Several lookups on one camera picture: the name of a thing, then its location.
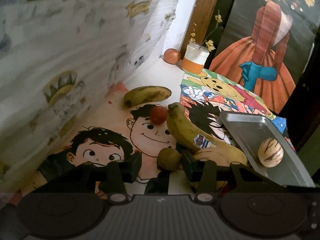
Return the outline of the brown kiwi fruit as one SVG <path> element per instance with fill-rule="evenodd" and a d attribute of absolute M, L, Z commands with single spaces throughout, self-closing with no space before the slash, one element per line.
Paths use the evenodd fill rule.
<path fill-rule="evenodd" d="M 181 154 L 173 148 L 163 148 L 157 156 L 157 164 L 160 168 L 168 171 L 176 171 L 179 169 L 181 162 Z"/>

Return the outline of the large yellow stickered banana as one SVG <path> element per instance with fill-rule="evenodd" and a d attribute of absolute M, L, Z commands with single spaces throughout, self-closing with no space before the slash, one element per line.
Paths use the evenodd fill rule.
<path fill-rule="evenodd" d="M 185 116 L 185 107 L 179 102 L 168 105 L 167 127 L 175 140 L 193 153 L 209 148 L 221 152 L 229 162 L 247 165 L 248 159 L 238 148 L 216 139 L 198 128 Z"/>

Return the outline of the striped pepino melon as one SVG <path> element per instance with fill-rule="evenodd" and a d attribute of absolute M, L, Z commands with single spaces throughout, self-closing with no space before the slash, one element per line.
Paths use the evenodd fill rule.
<path fill-rule="evenodd" d="M 264 167 L 277 166 L 283 159 L 284 150 L 281 144 L 273 138 L 264 140 L 258 149 L 258 158 Z"/>
<path fill-rule="evenodd" d="M 206 159 L 214 161 L 216 162 L 217 166 L 228 167 L 230 165 L 230 162 L 228 161 L 224 153 L 221 150 L 214 147 L 204 148 L 197 151 L 194 154 L 194 158 L 196 160 Z"/>

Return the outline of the red cherry tomato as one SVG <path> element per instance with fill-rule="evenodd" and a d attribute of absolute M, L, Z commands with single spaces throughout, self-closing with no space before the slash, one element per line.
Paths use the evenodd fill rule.
<path fill-rule="evenodd" d="M 152 107 L 150 110 L 150 120 L 154 125 L 161 125 L 166 122 L 168 110 L 162 106 Z"/>

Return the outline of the small dark spotted banana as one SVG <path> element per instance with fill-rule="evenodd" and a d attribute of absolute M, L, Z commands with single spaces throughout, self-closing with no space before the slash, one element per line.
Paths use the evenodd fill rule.
<path fill-rule="evenodd" d="M 128 91 L 123 98 L 127 108 L 144 103 L 164 101 L 171 97 L 171 90 L 163 86 L 142 86 Z"/>

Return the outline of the colourful cartoon drawing mat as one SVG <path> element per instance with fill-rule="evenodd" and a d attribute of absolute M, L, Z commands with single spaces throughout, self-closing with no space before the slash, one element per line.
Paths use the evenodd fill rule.
<path fill-rule="evenodd" d="M 106 102 L 85 121 L 79 131 L 72 133 L 68 144 L 43 161 L 18 190 L 18 196 L 24 197 L 68 169 L 87 161 L 103 167 L 112 161 L 124 160 L 137 151 L 142 153 L 142 166 L 136 181 L 126 184 L 127 191 L 140 194 L 158 189 L 158 153 L 163 148 L 176 148 L 177 145 L 167 122 L 154 125 L 149 113 L 152 107 L 167 107 L 156 103 L 121 107 L 125 92 L 125 87 L 109 90 Z M 235 141 L 219 119 L 222 111 L 260 114 L 269 118 L 281 132 L 286 131 L 286 119 L 271 113 L 252 93 L 213 72 L 204 71 L 184 78 L 181 103 L 193 124 L 230 145 L 235 145 Z"/>

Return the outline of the metal tray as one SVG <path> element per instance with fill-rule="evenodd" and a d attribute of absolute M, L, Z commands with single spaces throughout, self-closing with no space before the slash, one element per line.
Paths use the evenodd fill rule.
<path fill-rule="evenodd" d="M 266 117 L 223 111 L 220 119 L 256 172 L 279 185 L 315 187 L 297 154 Z"/>

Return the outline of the orange white flower jar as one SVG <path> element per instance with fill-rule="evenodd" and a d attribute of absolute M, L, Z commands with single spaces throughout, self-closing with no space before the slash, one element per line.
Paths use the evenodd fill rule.
<path fill-rule="evenodd" d="M 192 74 L 200 74 L 207 61 L 210 52 L 206 47 L 196 43 L 187 45 L 181 68 Z"/>

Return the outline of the yellow flower sprig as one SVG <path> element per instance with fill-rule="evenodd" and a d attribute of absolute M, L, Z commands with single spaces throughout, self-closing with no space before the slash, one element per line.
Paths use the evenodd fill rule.
<path fill-rule="evenodd" d="M 208 38 L 218 29 L 219 25 L 223 22 L 222 16 L 221 16 L 219 10 L 217 11 L 217 14 L 214 16 L 214 18 L 215 18 L 215 26 L 214 26 L 213 30 L 210 31 L 206 35 L 206 37 L 203 39 L 203 41 L 200 44 L 197 44 L 196 40 L 195 40 L 196 34 L 191 33 L 189 44 L 195 45 L 197 49 L 200 49 L 203 47 L 203 48 L 207 49 L 209 52 L 214 51 L 216 49 L 214 46 L 214 41 L 212 39 L 208 39 Z"/>

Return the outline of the painting of orange dress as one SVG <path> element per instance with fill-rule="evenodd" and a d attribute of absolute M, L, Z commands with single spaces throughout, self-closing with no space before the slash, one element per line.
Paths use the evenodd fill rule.
<path fill-rule="evenodd" d="M 234 0 L 210 70 L 281 112 L 319 28 L 319 0 Z"/>

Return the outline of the white cartoon printed cloth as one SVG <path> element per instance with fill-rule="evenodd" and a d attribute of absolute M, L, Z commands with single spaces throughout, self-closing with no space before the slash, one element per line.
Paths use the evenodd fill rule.
<path fill-rule="evenodd" d="M 151 54 L 178 0 L 1 0 L 1 193 Z"/>

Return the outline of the brown wooden post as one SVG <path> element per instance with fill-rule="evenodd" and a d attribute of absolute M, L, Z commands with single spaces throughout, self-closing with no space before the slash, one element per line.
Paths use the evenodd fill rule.
<path fill-rule="evenodd" d="M 185 55 L 192 33 L 195 33 L 196 42 L 204 41 L 216 3 L 217 0 L 196 0 L 181 47 L 182 57 Z"/>

